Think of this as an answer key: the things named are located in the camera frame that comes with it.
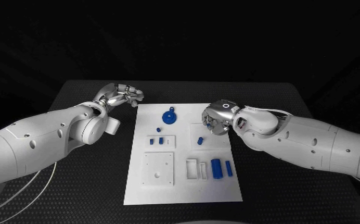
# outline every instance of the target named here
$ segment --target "table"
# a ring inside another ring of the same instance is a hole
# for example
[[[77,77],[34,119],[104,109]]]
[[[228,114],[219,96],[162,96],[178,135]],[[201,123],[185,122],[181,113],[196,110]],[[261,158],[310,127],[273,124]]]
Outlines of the table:
[[[289,83],[68,81],[51,111],[91,101],[110,82],[146,93],[143,103],[209,103],[228,99],[255,107],[283,109],[297,116],[312,113]],[[137,108],[119,106],[116,135],[75,149],[58,162],[52,183],[25,212],[9,223],[178,223],[222,219],[251,223],[353,223],[360,220],[360,200],[348,175],[304,169],[250,149],[230,133],[244,202],[124,206]],[[48,167],[0,217],[9,217],[41,192],[52,172]],[[3,202],[32,176],[11,181]]]

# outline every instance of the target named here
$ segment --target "white cable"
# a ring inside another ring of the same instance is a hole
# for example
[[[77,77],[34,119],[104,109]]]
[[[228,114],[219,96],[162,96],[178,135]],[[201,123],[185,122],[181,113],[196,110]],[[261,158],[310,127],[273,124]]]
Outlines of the white cable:
[[[2,222],[0,222],[0,224],[2,223],[5,223],[6,221],[9,221],[32,204],[34,204],[34,202],[38,200],[38,198],[41,197],[41,195],[42,195],[42,193],[44,193],[44,191],[47,190],[47,188],[48,188],[48,185],[50,185],[50,183],[51,183],[51,180],[52,180],[52,176],[55,175],[55,169],[57,169],[57,163],[55,163],[55,165],[54,165],[54,170],[52,170],[52,174],[51,174],[51,178],[50,178],[50,181],[48,181],[48,183],[47,183],[47,185],[45,185],[45,187],[44,187],[44,190],[41,191],[41,193],[39,193],[39,195],[37,196],[37,198],[34,199],[34,201],[29,203],[29,205],[11,217],[11,218],[8,218],[6,220],[3,220]]]
[[[16,196],[22,193],[22,191],[28,188],[31,185],[32,181],[35,180],[37,176],[39,175],[41,171],[37,173],[28,184],[24,186],[24,188],[18,191],[18,193],[12,196],[12,198],[0,205],[0,208],[16,198]]]
[[[250,107],[250,106],[245,106],[245,107],[247,107],[247,108],[251,108],[251,109],[257,109],[257,110],[274,111],[274,112],[279,112],[279,113],[284,113],[284,114],[289,115],[289,116],[293,116],[291,113],[289,113],[287,111],[279,110],[279,109],[255,108],[255,107]]]
[[[355,178],[358,181],[360,181],[360,179],[359,179],[356,176],[353,176],[353,178]]]

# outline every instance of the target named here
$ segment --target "white sticker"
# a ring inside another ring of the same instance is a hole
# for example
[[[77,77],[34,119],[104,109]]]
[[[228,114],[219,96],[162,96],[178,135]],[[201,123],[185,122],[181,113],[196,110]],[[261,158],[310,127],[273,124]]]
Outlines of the white sticker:
[[[238,109],[240,109],[240,107],[235,106],[235,107],[231,109],[231,111],[235,113]]]

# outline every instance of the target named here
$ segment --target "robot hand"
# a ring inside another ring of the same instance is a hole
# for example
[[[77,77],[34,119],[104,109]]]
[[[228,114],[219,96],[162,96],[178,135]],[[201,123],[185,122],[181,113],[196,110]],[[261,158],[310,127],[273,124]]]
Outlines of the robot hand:
[[[120,121],[109,116],[123,103],[137,107],[145,94],[123,84],[109,84],[91,102],[19,120],[0,130],[0,183],[38,172],[104,132],[116,134]]]
[[[277,109],[240,108],[228,100],[212,103],[202,116],[217,135],[227,134],[232,125],[251,149],[300,167],[360,176],[360,134]]]

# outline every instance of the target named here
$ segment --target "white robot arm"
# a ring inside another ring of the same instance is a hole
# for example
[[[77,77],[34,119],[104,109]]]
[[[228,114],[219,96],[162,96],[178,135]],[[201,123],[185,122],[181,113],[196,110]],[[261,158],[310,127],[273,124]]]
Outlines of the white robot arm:
[[[86,144],[94,144],[104,132],[116,134],[120,121],[109,116],[114,106],[137,106],[143,91],[109,84],[93,102],[22,119],[0,130],[0,183],[35,173],[65,158]]]
[[[319,120],[219,100],[205,109],[204,124],[217,135],[232,125],[250,148],[303,168],[360,176],[360,134]]]

